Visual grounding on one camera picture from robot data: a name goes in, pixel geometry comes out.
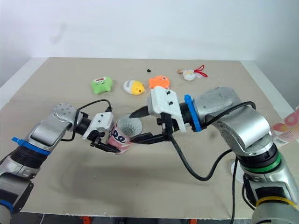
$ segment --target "pink cup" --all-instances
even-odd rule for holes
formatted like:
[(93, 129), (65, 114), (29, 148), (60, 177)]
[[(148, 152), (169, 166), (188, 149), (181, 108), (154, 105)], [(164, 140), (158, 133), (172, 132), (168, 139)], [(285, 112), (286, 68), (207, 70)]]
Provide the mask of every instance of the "pink cup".
[(108, 143), (118, 148), (121, 152), (117, 154), (125, 153), (130, 145), (130, 138), (140, 134), (142, 131), (142, 123), (140, 119), (129, 119), (128, 116), (123, 116), (117, 120), (110, 132)]

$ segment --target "yellow chick toy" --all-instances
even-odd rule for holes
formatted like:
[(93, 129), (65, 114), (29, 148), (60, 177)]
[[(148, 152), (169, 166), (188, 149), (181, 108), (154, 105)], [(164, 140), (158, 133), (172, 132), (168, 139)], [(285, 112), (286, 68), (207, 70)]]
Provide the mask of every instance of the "yellow chick toy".
[(141, 95), (145, 92), (144, 85), (136, 80), (128, 80), (123, 84), (123, 89), (132, 95)]

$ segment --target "blue tape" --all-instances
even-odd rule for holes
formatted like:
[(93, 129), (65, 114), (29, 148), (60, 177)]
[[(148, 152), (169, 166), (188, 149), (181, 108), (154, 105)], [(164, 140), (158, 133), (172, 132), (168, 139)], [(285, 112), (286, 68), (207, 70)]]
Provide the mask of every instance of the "blue tape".
[(12, 141), (18, 143), (18, 145), (20, 145), (20, 146), (25, 146), (26, 148), (29, 148), (29, 149), (31, 149), (35, 152), (38, 152), (40, 154), (43, 154), (43, 155), (50, 155), (50, 153), (51, 153), (49, 151), (46, 151), (46, 150), (43, 150), (39, 147), (31, 145), (30, 143), (26, 142), (24, 139), (18, 139), (16, 137), (13, 137)]
[(3, 199), (0, 199), (0, 204), (6, 205), (9, 208), (10, 213), (13, 212), (14, 208), (13, 208), (13, 205), (10, 202), (5, 201)]
[(191, 117), (192, 117), (192, 120), (193, 120), (193, 123), (195, 126), (195, 130), (197, 132), (200, 132), (201, 126), (200, 126), (196, 111), (195, 111), (193, 103), (192, 103), (192, 98), (189, 95), (185, 95), (184, 100), (185, 100), (185, 103), (188, 105), (189, 112), (191, 114)]

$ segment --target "tabletop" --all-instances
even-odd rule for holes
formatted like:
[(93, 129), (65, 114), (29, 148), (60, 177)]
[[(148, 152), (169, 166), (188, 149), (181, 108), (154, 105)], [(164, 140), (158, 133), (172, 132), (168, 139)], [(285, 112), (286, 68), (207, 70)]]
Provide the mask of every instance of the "tabletop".
[[(185, 81), (177, 69), (195, 69), (204, 64), (208, 78)], [(257, 110), (270, 124), (281, 120), (273, 105), (239, 61), (141, 60), (95, 58), (49, 58), (28, 79), (0, 111), (0, 157), (14, 150), (13, 136), (24, 138), (53, 105), (67, 102), (80, 107), (106, 98), (115, 117), (146, 105), (150, 94), (148, 79), (166, 75), (182, 102), (218, 86), (235, 90), (242, 101), (254, 101)], [(110, 76), (112, 90), (93, 95), (90, 82)], [(145, 84), (140, 96), (127, 94), (126, 80)], [(90, 117), (107, 105), (92, 105), (83, 111)], [(142, 118), (144, 132), (160, 133), (154, 117)], [(228, 145), (214, 127), (200, 133), (174, 133), (174, 137), (193, 169), (206, 175), (215, 159)], [(297, 142), (280, 151), (294, 178), (299, 180)], [(76, 135), (72, 142), (60, 142), (42, 165), (33, 183), (35, 187), (23, 211), (65, 215), (109, 217), (165, 217), (228, 219), (232, 210), (233, 153), (219, 163), (210, 181), (194, 179), (169, 142), (153, 145), (134, 144), (122, 155), (105, 153), (89, 146)], [(236, 182), (236, 218), (251, 217), (252, 210), (242, 200), (242, 185)]]

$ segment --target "pink label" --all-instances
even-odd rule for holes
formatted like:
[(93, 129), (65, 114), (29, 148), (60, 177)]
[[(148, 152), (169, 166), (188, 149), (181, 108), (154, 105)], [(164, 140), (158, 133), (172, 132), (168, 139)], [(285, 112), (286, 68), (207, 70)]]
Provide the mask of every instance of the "pink label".
[(121, 154), (126, 152), (131, 145), (130, 138), (124, 135), (121, 130), (119, 130), (117, 124), (114, 125), (112, 131), (110, 132), (108, 143), (121, 150)]

